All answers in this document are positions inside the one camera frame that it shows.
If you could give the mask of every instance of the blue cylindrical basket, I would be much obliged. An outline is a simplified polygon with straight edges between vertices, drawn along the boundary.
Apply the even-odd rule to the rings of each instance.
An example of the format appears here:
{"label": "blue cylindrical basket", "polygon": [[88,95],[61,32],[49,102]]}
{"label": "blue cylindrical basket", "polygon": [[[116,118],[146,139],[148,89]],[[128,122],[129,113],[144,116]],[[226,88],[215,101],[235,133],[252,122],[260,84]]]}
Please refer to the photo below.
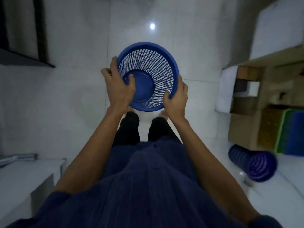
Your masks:
{"label": "blue cylindrical basket", "polygon": [[157,111],[164,107],[163,95],[170,98],[177,89],[179,75],[177,64],[163,47],[139,42],[128,46],[117,58],[117,67],[125,84],[129,75],[135,77],[136,91],[130,106],[139,111]]}
{"label": "blue cylindrical basket", "polygon": [[276,156],[268,151],[250,151],[239,145],[233,145],[228,156],[251,180],[256,182],[269,180],[278,167]]}

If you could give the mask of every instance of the wrist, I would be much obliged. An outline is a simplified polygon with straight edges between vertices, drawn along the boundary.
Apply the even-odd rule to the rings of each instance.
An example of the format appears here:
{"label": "wrist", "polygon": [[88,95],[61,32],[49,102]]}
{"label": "wrist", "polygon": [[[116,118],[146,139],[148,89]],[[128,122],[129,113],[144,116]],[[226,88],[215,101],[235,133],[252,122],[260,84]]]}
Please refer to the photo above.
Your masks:
{"label": "wrist", "polygon": [[170,118],[175,127],[189,124],[185,117]]}
{"label": "wrist", "polygon": [[110,105],[107,109],[106,114],[110,114],[121,118],[125,112],[126,109],[123,109],[122,107],[115,107]]}

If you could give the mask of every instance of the green basket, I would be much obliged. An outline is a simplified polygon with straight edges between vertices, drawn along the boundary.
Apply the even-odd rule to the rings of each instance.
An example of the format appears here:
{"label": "green basket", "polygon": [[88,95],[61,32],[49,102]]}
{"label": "green basket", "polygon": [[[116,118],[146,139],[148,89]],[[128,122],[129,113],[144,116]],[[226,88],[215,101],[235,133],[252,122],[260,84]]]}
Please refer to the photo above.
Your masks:
{"label": "green basket", "polygon": [[288,142],[288,136],[290,132],[290,128],[292,125],[292,119],[294,112],[297,112],[297,109],[286,109],[283,112],[279,133],[276,141],[276,146],[274,149],[275,153],[283,153],[285,154],[285,147]]}

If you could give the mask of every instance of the navy blue shirt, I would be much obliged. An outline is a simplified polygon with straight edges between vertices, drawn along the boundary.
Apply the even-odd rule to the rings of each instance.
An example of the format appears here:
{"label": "navy blue shirt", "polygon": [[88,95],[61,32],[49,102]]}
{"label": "navy blue shirt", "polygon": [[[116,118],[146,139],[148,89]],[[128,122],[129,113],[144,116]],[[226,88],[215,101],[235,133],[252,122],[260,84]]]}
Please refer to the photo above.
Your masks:
{"label": "navy blue shirt", "polygon": [[[112,149],[102,179],[71,195],[53,192],[30,219],[13,227],[247,227],[200,187],[184,146],[164,137]],[[251,228],[281,227],[261,216]]]}

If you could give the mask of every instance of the black pants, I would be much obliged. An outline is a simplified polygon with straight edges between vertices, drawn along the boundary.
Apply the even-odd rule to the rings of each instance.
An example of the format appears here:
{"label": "black pants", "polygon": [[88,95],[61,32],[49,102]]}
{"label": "black pants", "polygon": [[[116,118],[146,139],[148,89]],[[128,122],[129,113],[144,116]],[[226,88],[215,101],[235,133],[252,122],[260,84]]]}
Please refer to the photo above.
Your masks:
{"label": "black pants", "polygon": [[[133,112],[128,112],[125,118],[121,120],[120,127],[116,132],[112,147],[119,145],[136,145],[139,143],[140,137],[138,126],[138,115]],[[170,136],[179,141],[166,119],[163,117],[157,117],[152,120],[148,134],[148,141],[155,142],[162,136]]]}

